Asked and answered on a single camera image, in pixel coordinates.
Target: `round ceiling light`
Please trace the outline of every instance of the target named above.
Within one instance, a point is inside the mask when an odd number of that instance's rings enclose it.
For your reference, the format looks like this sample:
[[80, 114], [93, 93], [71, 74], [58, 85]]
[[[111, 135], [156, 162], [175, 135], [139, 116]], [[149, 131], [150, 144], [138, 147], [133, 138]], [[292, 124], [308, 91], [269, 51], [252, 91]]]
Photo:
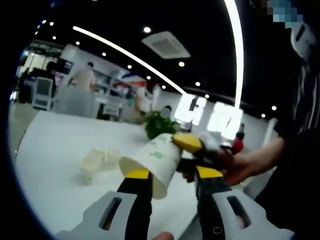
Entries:
[[148, 27], [148, 26], [145, 26], [145, 27], [143, 28], [143, 31], [144, 31], [146, 34], [149, 34], [149, 33], [151, 32], [151, 28]]

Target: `gray gripper handle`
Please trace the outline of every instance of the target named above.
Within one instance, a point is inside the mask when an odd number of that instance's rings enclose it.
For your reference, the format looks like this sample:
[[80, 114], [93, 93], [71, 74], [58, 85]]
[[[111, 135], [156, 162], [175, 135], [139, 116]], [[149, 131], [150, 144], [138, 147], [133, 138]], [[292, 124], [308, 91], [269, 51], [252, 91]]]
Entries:
[[[83, 213], [82, 222], [71, 231], [60, 231], [57, 240], [124, 240], [131, 208], [137, 195], [109, 191]], [[109, 230], [103, 225], [115, 203], [119, 203]]]
[[[289, 240], [294, 233], [270, 223], [266, 211], [239, 189], [214, 193], [219, 208], [226, 240]], [[236, 217], [240, 215], [247, 223], [241, 229]]]

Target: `green print on cup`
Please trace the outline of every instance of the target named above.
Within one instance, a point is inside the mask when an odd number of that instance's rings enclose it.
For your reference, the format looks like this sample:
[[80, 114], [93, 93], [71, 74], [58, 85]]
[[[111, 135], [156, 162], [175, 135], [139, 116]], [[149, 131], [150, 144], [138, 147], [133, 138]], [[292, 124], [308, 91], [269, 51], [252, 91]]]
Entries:
[[163, 143], [167, 142], [167, 139], [164, 136], [160, 136], [158, 139], [159, 139], [159, 141], [162, 141]]
[[153, 154], [156, 158], [161, 159], [164, 155], [161, 152], [155, 151]]

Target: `human hand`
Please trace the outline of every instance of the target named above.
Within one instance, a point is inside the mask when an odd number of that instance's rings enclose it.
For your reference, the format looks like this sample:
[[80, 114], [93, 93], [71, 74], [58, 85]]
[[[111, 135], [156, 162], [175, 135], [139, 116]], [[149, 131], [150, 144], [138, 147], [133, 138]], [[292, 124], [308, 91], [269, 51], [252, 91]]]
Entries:
[[[223, 170], [221, 172], [224, 180], [230, 186], [237, 185], [251, 176], [251, 164], [245, 155], [241, 153], [232, 155], [223, 149], [219, 149], [218, 158], [222, 161]], [[193, 174], [183, 173], [182, 176], [188, 183], [194, 181]]]
[[174, 240], [174, 236], [170, 232], [161, 232], [152, 240]]

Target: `black ceiling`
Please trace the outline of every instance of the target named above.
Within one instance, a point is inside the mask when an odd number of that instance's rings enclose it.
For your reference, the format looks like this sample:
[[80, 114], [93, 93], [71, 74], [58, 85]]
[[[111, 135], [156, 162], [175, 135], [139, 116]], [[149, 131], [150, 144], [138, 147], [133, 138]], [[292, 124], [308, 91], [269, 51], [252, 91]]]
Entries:
[[[277, 116], [271, 106], [280, 106], [283, 91], [292, 80], [299, 58], [290, 44], [290, 30], [284, 23], [273, 22], [271, 15], [256, 11], [248, 0], [237, 0], [243, 42], [244, 76], [241, 108], [260, 116]], [[224, 0], [68, 0], [48, 10], [46, 24], [40, 24], [36, 39], [80, 48], [132, 72], [164, 81], [113, 48], [72, 29], [78, 26], [93, 32], [136, 55], [163, 73], [186, 92], [209, 94], [212, 101], [232, 104], [236, 92], [236, 53], [231, 22]], [[188, 50], [191, 57], [162, 59], [141, 40], [152, 34], [170, 31]], [[179, 67], [178, 62], [185, 62]], [[166, 84], [168, 91], [175, 91]]]

